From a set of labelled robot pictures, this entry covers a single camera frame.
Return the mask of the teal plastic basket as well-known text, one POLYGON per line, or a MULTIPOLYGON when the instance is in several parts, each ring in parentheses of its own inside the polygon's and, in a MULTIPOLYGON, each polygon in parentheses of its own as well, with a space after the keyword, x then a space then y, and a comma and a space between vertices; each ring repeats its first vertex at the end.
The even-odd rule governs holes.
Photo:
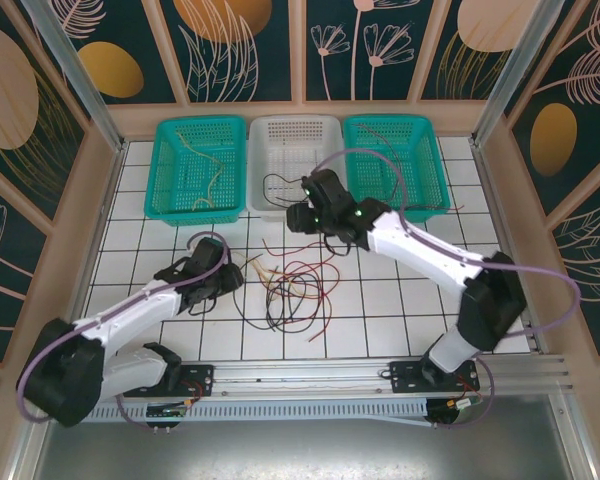
POLYGON ((246 203, 240 116, 169 119, 156 129, 144 213, 173 227, 233 223, 246 203))
POLYGON ((398 209, 405 197, 405 218, 410 223, 424 223, 451 209, 430 120, 398 114, 350 116, 343 122, 343 134, 347 149, 365 150, 346 157, 347 186, 356 200, 375 198, 398 209), (407 190, 405 196, 393 169, 371 155, 371 150, 391 160, 400 170, 407 190))

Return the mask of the white plastic basket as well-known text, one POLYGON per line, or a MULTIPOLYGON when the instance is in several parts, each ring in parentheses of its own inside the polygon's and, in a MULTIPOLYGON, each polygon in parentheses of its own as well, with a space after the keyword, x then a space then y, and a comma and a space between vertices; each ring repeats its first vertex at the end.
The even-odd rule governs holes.
POLYGON ((327 115, 259 117, 250 125, 247 209, 268 222, 283 222, 286 208, 305 199, 301 179, 344 149, 340 122, 327 115))

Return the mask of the brushed metal plate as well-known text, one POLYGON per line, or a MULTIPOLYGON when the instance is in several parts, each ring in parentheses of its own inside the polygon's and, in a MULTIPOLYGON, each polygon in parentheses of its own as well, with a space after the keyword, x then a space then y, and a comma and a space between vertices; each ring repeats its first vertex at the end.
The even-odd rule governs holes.
POLYGON ((218 422, 153 435, 55 427, 35 480, 573 480, 551 427, 440 431, 389 422, 218 422))

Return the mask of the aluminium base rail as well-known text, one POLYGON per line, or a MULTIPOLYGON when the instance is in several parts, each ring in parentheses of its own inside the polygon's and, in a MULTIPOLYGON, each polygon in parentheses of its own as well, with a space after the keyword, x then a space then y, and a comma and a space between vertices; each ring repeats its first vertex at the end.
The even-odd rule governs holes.
MULTIPOLYGON (((212 392, 225 396, 394 394, 389 378, 389 363, 394 361, 419 360, 218 362, 213 365, 215 374, 212 392)), ((478 369, 471 361, 462 365, 457 373, 444 374, 435 383, 429 383, 431 387, 428 392, 398 394, 428 397, 481 394, 478 369)))

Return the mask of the aluminium frame post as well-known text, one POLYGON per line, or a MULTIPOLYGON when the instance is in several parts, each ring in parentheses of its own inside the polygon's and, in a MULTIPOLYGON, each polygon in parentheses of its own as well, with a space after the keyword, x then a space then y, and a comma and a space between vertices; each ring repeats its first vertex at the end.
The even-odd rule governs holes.
POLYGON ((489 139, 513 93, 557 21, 564 1, 539 0, 533 10, 472 132, 472 146, 476 149, 483 147, 489 139))
POLYGON ((124 143, 123 137, 109 114, 100 92, 91 81, 74 45, 64 33, 52 7, 47 0, 19 1, 26 9, 32 23, 39 29, 54 58, 67 74, 69 82, 106 142, 116 152, 120 152, 124 143))

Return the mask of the black mounting plate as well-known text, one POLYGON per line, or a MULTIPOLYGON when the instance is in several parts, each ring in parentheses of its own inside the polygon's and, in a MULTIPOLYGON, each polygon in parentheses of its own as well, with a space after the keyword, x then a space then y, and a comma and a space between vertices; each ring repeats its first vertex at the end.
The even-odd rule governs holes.
POLYGON ((420 361, 394 361, 389 363, 392 392, 425 393, 431 384, 424 378, 420 361))
POLYGON ((179 387, 185 396, 209 397, 212 395, 215 367, 211 364, 186 364, 181 367, 179 387))

